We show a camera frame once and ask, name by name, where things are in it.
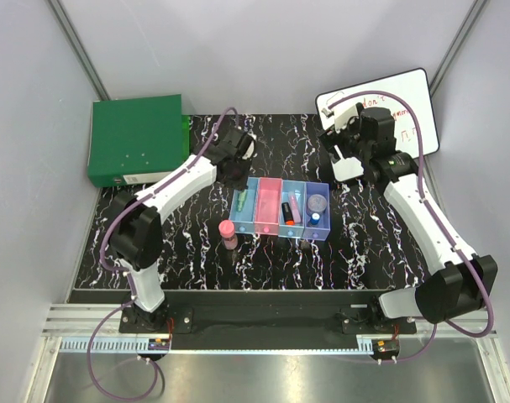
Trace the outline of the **green transparent highlighter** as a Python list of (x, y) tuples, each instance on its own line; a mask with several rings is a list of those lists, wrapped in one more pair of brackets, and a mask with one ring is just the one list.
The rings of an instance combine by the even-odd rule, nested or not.
[(236, 204), (236, 211), (237, 212), (242, 212), (243, 211), (244, 205), (245, 205), (245, 201), (247, 199), (247, 196), (248, 196), (248, 191), (247, 190), (241, 191), (239, 193), (238, 198), (237, 198), (237, 204)]

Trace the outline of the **pink drawer bin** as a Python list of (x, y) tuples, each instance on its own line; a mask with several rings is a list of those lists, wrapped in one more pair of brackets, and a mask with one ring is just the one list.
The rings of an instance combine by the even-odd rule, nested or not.
[(259, 235), (277, 235), (281, 214), (282, 179), (261, 177), (259, 179), (254, 231)]

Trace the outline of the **colourful pink-capped tube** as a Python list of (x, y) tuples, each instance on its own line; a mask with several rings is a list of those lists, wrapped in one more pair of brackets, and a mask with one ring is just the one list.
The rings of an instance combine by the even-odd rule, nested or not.
[(230, 220), (223, 220), (218, 225), (218, 230), (222, 237), (223, 246), (227, 250), (236, 249), (238, 246), (238, 239), (235, 232), (234, 223)]

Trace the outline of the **clear jar of bands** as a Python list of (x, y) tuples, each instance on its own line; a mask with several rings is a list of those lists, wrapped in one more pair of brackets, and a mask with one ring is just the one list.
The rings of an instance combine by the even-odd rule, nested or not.
[(328, 207), (328, 200), (321, 194), (312, 194), (307, 199), (307, 210), (309, 214), (323, 214)]

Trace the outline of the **black orange-capped marker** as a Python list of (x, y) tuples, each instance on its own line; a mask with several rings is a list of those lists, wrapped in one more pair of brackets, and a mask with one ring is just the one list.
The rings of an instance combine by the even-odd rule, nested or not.
[(283, 215), (283, 222), (288, 226), (294, 225), (295, 221), (294, 221), (294, 217), (292, 215), (292, 209), (291, 209), (289, 203), (283, 202), (281, 204), (281, 210), (282, 210), (282, 215)]

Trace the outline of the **lilac highlighter pen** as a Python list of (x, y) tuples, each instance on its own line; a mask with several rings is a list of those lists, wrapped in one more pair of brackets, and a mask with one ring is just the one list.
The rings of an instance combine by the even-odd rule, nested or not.
[(302, 214), (300, 213), (297, 198), (294, 191), (288, 192), (288, 203), (291, 208), (293, 222), (299, 224), (302, 221)]

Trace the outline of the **blue and grey bottle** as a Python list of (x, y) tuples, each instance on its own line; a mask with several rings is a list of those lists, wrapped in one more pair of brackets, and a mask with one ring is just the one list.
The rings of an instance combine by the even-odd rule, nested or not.
[(310, 217), (309, 223), (311, 226), (318, 226), (320, 219), (321, 219), (320, 214), (317, 212), (314, 212)]

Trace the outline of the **sky blue drawer bin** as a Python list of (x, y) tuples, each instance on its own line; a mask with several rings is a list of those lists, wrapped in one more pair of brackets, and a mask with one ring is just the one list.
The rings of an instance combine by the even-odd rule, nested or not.
[[(288, 203), (290, 208), (293, 208), (292, 203), (289, 201), (289, 195), (294, 194), (301, 222), (292, 222), (287, 224), (282, 205)], [(281, 187), (281, 200), (279, 202), (279, 230), (278, 236), (281, 238), (302, 238), (305, 229), (305, 201), (306, 201), (306, 184), (303, 181), (287, 181), (282, 182)]]

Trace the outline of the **purple drawer bin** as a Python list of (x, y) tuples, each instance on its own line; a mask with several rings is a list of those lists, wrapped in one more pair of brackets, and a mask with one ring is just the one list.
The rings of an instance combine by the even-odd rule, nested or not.
[[(328, 200), (328, 207), (326, 211), (321, 214), (321, 219), (318, 226), (311, 226), (309, 223), (310, 217), (312, 214), (308, 213), (307, 210), (307, 199), (312, 194), (321, 194), (325, 196)], [(330, 215), (330, 192), (329, 185), (327, 183), (321, 182), (307, 182), (306, 183), (306, 201), (305, 201), (305, 229), (303, 232), (303, 237), (308, 240), (314, 241), (324, 241), (331, 230), (331, 215)]]

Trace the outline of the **light blue drawer bin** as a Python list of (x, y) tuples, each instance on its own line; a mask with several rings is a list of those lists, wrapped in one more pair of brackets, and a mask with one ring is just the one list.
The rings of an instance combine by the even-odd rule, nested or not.
[(248, 196), (242, 212), (236, 211), (237, 198), (241, 191), (234, 190), (229, 220), (234, 223), (236, 233), (253, 234), (255, 232), (254, 219), (258, 185), (259, 179), (257, 177), (248, 178), (246, 188)]

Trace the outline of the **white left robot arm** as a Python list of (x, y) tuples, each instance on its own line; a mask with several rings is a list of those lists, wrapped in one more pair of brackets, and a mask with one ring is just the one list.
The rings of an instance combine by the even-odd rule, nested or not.
[(163, 249), (163, 224), (185, 201), (218, 182), (244, 190), (255, 156), (256, 136), (239, 127), (220, 139), (208, 139), (200, 150), (161, 181), (136, 193), (122, 192), (113, 200), (117, 216), (100, 249), (102, 264), (111, 255), (130, 289), (128, 308), (135, 322), (159, 332), (168, 316), (161, 289), (158, 258)]

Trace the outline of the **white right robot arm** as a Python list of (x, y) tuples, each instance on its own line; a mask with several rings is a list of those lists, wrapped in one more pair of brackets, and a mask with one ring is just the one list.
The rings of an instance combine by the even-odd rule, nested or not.
[(429, 271), (418, 286), (380, 295), (377, 306), (366, 314), (370, 328), (387, 332), (401, 317), (453, 326), (454, 318), (486, 309), (485, 329), (465, 332), (474, 338), (486, 336), (494, 319), (490, 300), (497, 276), (494, 258), (478, 255), (440, 211), (414, 158), (397, 149), (389, 109), (357, 103), (333, 116), (333, 125), (320, 136), (331, 160), (353, 157), (360, 162), (365, 179), (405, 222)]

